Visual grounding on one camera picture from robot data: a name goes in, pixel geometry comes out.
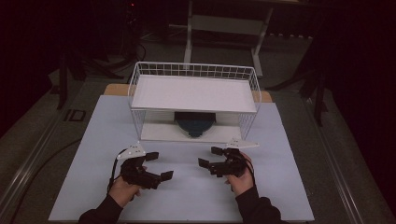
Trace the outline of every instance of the hand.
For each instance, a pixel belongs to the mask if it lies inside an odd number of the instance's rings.
[[[138,185],[128,184],[122,179],[122,176],[120,176],[114,181],[108,195],[110,195],[120,207],[125,207],[135,195],[140,196],[141,188],[142,187]]]
[[[241,152],[241,154],[251,162],[251,158]],[[247,162],[247,165],[250,167],[250,169],[253,169],[251,167],[251,163]],[[235,197],[239,196],[240,194],[244,193],[248,189],[251,189],[254,185],[253,183],[253,176],[251,175],[250,171],[248,168],[245,168],[245,172],[239,176],[236,177],[235,175],[226,175],[227,177],[227,182],[231,184],[231,187],[233,188],[233,193],[235,194]]]

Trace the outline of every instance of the person's right hand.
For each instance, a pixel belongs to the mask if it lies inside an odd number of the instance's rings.
[[[251,158],[247,154],[243,152],[241,152],[241,154],[251,162]],[[253,169],[250,162],[247,162],[247,165],[250,167],[250,169]],[[248,168],[245,168],[245,172],[239,177],[236,177],[235,175],[226,175],[226,177],[227,182],[231,184],[231,187],[233,188],[233,193],[235,194],[235,197],[244,193],[248,189],[251,189],[254,185],[253,176],[251,175]]]

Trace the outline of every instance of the person's left hand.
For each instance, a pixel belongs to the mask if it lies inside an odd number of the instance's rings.
[[[120,207],[124,207],[135,195],[140,196],[140,189],[142,189],[142,187],[130,185],[120,176],[114,181],[108,195],[110,195]]]

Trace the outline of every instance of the white plastic bracket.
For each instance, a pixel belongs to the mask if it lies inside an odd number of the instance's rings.
[[[233,148],[247,148],[247,147],[259,147],[260,144],[248,142],[242,139],[233,138],[230,142],[226,144],[226,147],[233,147]]]
[[[137,142],[136,145],[128,147],[125,151],[118,155],[117,160],[127,160],[144,156],[146,156],[146,151],[143,149],[142,145]]]

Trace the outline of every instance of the black sleeve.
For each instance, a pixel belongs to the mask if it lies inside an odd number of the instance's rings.
[[[79,217],[79,224],[113,224],[117,223],[122,208],[107,195],[102,203],[96,208],[91,209]]]
[[[256,187],[248,189],[235,199],[245,224],[287,223],[280,219],[279,210],[271,205],[271,201],[268,198],[259,197]]]

